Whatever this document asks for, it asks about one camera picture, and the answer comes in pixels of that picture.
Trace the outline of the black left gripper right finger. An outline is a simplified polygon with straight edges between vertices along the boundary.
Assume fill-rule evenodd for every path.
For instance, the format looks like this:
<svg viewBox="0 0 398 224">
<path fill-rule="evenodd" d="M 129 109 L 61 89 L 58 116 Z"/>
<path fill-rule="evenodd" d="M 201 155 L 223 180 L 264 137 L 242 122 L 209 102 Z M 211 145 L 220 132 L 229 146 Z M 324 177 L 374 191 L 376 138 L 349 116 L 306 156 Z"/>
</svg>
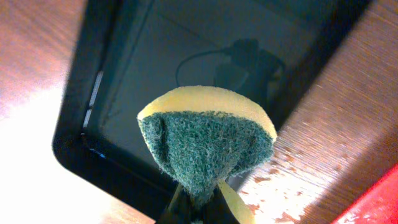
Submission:
<svg viewBox="0 0 398 224">
<path fill-rule="evenodd" d="M 203 224 L 239 224 L 218 187 L 214 189 L 210 200 L 202 206 L 201 220 Z"/>
</svg>

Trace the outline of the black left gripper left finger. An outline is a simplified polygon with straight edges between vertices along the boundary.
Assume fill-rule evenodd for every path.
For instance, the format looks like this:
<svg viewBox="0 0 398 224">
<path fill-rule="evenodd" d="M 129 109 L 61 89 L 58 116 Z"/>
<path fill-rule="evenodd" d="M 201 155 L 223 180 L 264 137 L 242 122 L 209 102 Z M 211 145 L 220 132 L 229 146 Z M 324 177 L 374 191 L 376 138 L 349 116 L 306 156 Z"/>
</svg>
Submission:
<svg viewBox="0 0 398 224">
<path fill-rule="evenodd" d="M 178 184 L 170 203 L 155 224 L 191 224 L 192 203 L 189 194 Z"/>
</svg>

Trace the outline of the yellow green sponge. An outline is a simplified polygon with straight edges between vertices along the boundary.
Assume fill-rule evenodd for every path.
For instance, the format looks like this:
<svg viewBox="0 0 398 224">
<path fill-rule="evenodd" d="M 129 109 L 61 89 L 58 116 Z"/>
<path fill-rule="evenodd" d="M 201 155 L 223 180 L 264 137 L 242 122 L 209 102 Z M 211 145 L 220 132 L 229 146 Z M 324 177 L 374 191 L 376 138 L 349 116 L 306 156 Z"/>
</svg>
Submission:
<svg viewBox="0 0 398 224">
<path fill-rule="evenodd" d="M 231 90 L 183 86 L 145 106 L 137 121 L 155 162 L 190 196 L 195 223 L 216 190 L 234 220 L 254 223 L 252 211 L 227 179 L 274 153 L 277 132 L 261 106 Z"/>
</svg>

